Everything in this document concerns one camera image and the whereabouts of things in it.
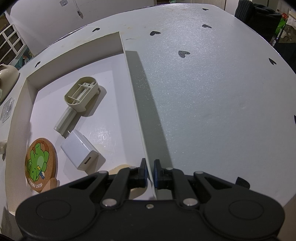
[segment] black heart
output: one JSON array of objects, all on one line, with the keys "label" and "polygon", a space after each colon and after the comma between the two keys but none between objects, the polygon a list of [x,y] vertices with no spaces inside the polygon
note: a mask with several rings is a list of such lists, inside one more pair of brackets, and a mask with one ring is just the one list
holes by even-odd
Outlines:
[{"label": "black heart", "polygon": [[212,28],[211,26],[208,26],[208,25],[206,25],[206,24],[203,24],[202,25],[204,28]]},{"label": "black heart", "polygon": [[276,64],[271,58],[269,58],[269,61],[272,63],[272,65]]},{"label": "black heart", "polygon": [[185,54],[190,54],[190,53],[187,52],[187,51],[179,51],[179,56],[180,56],[181,58],[185,58]]},{"label": "black heart", "polygon": [[160,34],[160,32],[152,31],[152,32],[150,33],[151,36],[153,36],[154,34]]}]

